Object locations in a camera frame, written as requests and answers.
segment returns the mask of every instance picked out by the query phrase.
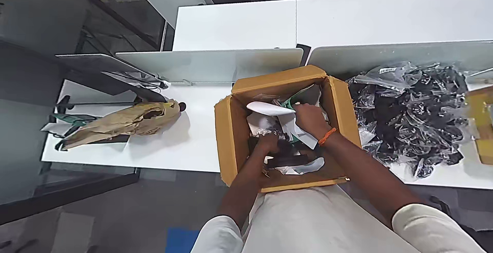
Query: crumpled brown paper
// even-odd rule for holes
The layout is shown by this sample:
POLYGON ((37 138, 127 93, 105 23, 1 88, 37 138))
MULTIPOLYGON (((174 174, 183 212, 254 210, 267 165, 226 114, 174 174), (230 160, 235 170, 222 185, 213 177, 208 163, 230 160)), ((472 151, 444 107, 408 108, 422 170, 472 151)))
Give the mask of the crumpled brown paper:
POLYGON ((172 121, 180 111, 178 102, 144 102, 110 113, 80 127, 55 146, 67 150, 79 145, 110 139, 118 135, 153 135, 172 121))

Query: cardboard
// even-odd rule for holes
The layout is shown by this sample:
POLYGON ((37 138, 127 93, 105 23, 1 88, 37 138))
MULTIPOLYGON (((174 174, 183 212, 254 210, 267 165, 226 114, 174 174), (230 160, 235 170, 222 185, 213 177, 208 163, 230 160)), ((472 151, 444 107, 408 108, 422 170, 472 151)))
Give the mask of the cardboard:
MULTIPOLYGON (((221 178, 229 186, 247 160, 250 129, 246 108, 259 94, 294 95, 312 84, 322 88, 320 104, 327 112, 332 127, 337 127, 348 140, 361 147, 353 102, 344 81, 328 76, 324 70, 313 66, 298 67, 283 72, 239 79, 231 95, 214 107, 217 150, 221 178)), ((329 155, 324 155, 325 165, 316 172, 303 175, 283 175, 269 171, 261 192, 320 187, 346 181, 341 167, 329 155)))
POLYGON ((475 140, 479 159, 493 165, 493 125, 488 105, 493 104, 493 87, 485 87, 466 94, 469 116, 474 118, 479 138, 475 140))

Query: pile of plastic packaging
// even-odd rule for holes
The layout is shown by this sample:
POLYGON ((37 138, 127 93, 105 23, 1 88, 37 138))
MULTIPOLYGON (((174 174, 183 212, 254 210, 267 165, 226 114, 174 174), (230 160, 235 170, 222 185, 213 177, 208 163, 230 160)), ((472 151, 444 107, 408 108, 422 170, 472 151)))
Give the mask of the pile of plastic packaging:
POLYGON ((385 166, 407 162, 424 178, 437 164, 463 159, 467 87, 454 65, 400 62, 347 82, 362 146, 385 166))

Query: crumpled paper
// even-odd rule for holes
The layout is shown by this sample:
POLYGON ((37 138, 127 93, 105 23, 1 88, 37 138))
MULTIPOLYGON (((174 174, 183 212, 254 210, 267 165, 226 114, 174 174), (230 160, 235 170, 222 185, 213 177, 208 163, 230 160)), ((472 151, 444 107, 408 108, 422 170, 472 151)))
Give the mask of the crumpled paper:
POLYGON ((302 175, 305 173, 317 171, 320 168, 322 168, 324 164, 325 164, 324 158, 320 157, 305 165, 281 166, 281 167, 276 167, 275 169, 279 170, 282 174, 286 174, 286 175, 302 175))

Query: white partition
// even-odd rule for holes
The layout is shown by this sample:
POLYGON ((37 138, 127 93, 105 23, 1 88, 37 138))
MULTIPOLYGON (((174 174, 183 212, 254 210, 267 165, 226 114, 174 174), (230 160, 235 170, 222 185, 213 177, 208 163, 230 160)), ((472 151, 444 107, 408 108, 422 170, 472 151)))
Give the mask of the white partition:
POLYGON ((302 55, 301 48, 116 54, 139 69, 170 82, 234 82, 299 67, 302 55))
POLYGON ((493 67, 493 42, 434 42, 409 44, 327 46, 313 49, 308 64, 339 76, 357 74, 390 62, 441 61, 458 63, 464 69, 493 67))

